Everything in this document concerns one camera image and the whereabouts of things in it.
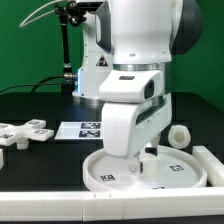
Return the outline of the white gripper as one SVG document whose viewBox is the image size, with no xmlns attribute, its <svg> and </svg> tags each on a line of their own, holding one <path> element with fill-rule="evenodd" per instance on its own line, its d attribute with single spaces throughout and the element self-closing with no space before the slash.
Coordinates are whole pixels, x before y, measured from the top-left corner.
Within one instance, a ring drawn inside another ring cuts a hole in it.
<svg viewBox="0 0 224 224">
<path fill-rule="evenodd" d="M 102 109 L 106 153 L 130 158 L 126 161 L 128 173 L 140 175 L 142 162 L 134 155 L 145 147 L 146 153 L 158 155 L 159 134 L 170 124 L 171 117 L 171 94 L 159 97 L 157 105 L 152 100 L 141 104 L 106 103 Z"/>
</svg>

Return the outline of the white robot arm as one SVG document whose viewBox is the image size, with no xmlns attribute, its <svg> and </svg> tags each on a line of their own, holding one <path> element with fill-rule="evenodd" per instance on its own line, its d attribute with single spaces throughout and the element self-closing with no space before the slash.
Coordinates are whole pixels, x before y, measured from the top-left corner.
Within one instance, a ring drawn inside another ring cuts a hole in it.
<svg viewBox="0 0 224 224">
<path fill-rule="evenodd" d="M 202 33 L 196 0 L 78 0 L 87 11 L 83 67 L 75 96 L 103 102 L 103 152 L 115 167 L 141 173 L 139 154 L 156 151 L 172 117 L 166 64 Z"/>
</svg>

